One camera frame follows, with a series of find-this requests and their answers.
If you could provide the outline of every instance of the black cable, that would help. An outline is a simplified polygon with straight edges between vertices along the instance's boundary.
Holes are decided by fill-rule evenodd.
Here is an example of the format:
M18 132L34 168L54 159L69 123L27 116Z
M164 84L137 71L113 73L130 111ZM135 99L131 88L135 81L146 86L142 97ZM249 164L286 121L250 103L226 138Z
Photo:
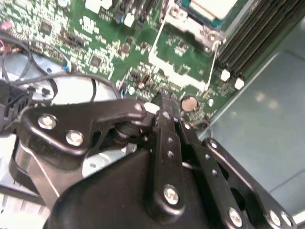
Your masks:
M92 81L92 87L93 87L93 94L92 94L90 103L93 103L95 96L96 96L96 82L95 82L95 80L92 80L92 79L91 79L91 81Z
M49 80L49 79L54 79L54 78L59 78L59 77L70 77L70 76L89 78L89 79L101 82L101 83L109 86L110 88L112 88L117 99L122 98L119 90L116 88L116 86L113 82L111 82L103 77L100 77L98 75L94 75L94 74L72 73L72 74L66 75L63 73L55 73L55 74L41 76L41 77L37 77L37 78L26 79L26 80L19 81L19 82L12 82L12 84L15 86L20 86L20 85L25 85L25 84L30 84L30 83L37 83L37 82Z
M206 124L207 127L208 127L209 130L210 130L210 137L213 137L213 130L212 130L211 124L210 124L210 122L209 122L208 120L202 119L202 120L200 120L200 121L198 121L198 122L194 122L194 123L192 123L192 124L193 124L194 127L197 126L197 125L200 125L200 124Z
M24 77L25 74L28 72L30 66L31 66L31 60L33 60L33 55L31 53L31 51L29 50L29 48L24 43L20 42L17 39L9 37L8 35L3 35L3 33L0 33L0 39L3 40L3 41L10 42L10 43L13 43L15 45L18 45L26 52L27 57L28 57L28 62L25 65L25 67L24 67L24 69L23 69L23 71L20 75L20 78ZM6 79L6 76L8 77L7 71L6 71L5 68L2 68L2 77Z
M27 54L27 57L28 57L28 61L27 61L27 64L25 65L19 79L17 81L20 81L24 76L25 74L28 72L31 64L37 69L37 71L39 71L43 76L47 76L48 73L46 73L37 63L36 61L34 60L34 57L32 55L32 52L29 50L29 48L22 42L20 42L19 40L17 39L14 39L14 38L11 38L7 35L2 35L0 34L0 39L1 40L4 40L4 41L7 41L7 42L10 42L10 43L13 43L15 45L18 45L20 46ZM4 66L4 59L5 59L5 56L7 55L7 52L8 52L8 49L6 49L4 55L3 55L3 59L2 59L2 77L5 78L6 82L9 82L9 77L8 77L8 74L7 74L7 71L5 69L5 66ZM57 84L56 82L53 80L53 79L49 79L48 80L52 90L53 90L53 98L57 95L58 93L58 87L57 87Z
M27 81L30 81L30 80L34 80L34 82L32 83L36 83L38 81L43 81L43 80L47 80L51 87L52 87L52 90L54 92L54 97L55 95L58 93L58 88L57 88L57 85L55 83L55 81L53 80L53 78L58 78L58 77L64 77L66 75L62 75L62 73L56 73L56 74L52 74L52 75L48 75L37 63L36 61L34 60L33 58L33 55L31 53L31 51L29 50L29 48L22 42L18 41L17 39L14 39L14 38L11 38L11 37L8 37L7 35L2 35L0 34L0 39L1 40L4 40L4 41L7 41L7 42L11 42L11 43L14 43L20 47L22 47L24 49L24 51L26 51L26 54L28 56L28 62L27 62L27 65L26 67L24 68L21 76L20 76L20 79L22 79L24 77L24 75L26 74L26 72L28 71L28 69L30 68L30 65L32 64L41 74L42 74L42 77L38 77L38 78L34 78L34 79L29 79L29 80L24 80L24 81L20 81L17 80L15 83L12 82L12 84L14 85L24 85L24 84L28 84L26 83ZM7 72L5 69L2 69L2 74L4 72L4 77L7 75ZM96 75L92 75L92 74L82 74L82 73L75 73L73 74L75 76L80 76L80 77L85 77L85 78L91 78L92 79L92 85L93 85L93 95L92 95L92 98L91 98L91 101L94 100L95 96L96 96L96 82L93 82L94 80L96 81L99 81L109 87L111 87L113 89L113 92L115 94L115 96L117 97L117 99L121 99L121 94L119 93L118 89L116 88L116 86L114 85L114 83L112 83L111 81L108 81L102 77L99 77L99 76L96 76Z

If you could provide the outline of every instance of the green circuit board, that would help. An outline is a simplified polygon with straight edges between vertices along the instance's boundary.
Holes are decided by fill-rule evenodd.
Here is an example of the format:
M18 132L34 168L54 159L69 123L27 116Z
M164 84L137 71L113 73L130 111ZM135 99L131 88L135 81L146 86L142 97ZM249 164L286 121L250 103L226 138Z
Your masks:
M140 31L116 23L113 19L115 8L105 10L101 7L99 13L95 13L85 8L85 2L71 0L70 6L63 9L56 0L0 0L0 22L13 21L10 34L18 39L37 39L55 45L76 64L79 72L98 74L118 87L126 82L127 91L134 88L131 95L126 93L127 97L150 101L163 87L176 92L180 99L188 95L196 97L198 108L189 113L191 121L204 116L212 117L236 92L234 84L221 81L216 74L212 76L206 92L191 85L181 88L169 82L161 70L149 64L148 53L160 27L161 1L153 8ZM225 27L230 25L246 2L237 2L226 18ZM51 25L49 34L41 32L42 23ZM62 39L63 31L81 37L84 45L71 47ZM61 60L57 53L41 44L37 44L33 50ZM203 52L202 46L194 41L192 35L166 25L157 50L158 57L173 65L180 75L187 74L198 81L208 81L213 55ZM140 74L149 73L150 78L144 87L139 87L131 77L134 70ZM208 105L210 99L213 99L212 106Z

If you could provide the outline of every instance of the black mounting arm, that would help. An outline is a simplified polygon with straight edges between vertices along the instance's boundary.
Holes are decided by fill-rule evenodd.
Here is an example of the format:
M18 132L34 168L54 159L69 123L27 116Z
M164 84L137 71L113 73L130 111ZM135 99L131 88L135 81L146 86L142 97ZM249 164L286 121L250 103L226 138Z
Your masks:
M157 109L147 112L149 106ZM100 139L92 145L96 131ZM198 140L167 90L151 104L125 99L32 108L17 135L12 163L51 209L46 229L296 228L216 140ZM88 155L127 143L139 150L83 179Z

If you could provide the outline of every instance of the motherboard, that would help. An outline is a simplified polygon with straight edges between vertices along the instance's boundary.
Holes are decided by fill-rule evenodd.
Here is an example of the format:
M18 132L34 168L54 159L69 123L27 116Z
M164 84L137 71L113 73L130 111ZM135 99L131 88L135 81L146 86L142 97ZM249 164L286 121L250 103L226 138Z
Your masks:
M168 88L181 100L183 115L196 122L211 118L247 80L217 57L234 52L227 51L230 41L262 2L0 0L0 30L54 45L74 71L111 80L122 97L150 101ZM42 43L30 49L61 63Z

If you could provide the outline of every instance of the cable connector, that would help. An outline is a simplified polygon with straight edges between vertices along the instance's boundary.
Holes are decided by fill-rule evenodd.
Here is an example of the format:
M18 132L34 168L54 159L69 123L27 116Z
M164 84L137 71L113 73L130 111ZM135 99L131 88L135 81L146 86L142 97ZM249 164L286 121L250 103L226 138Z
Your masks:
M0 132L6 130L32 101L33 94L0 80Z

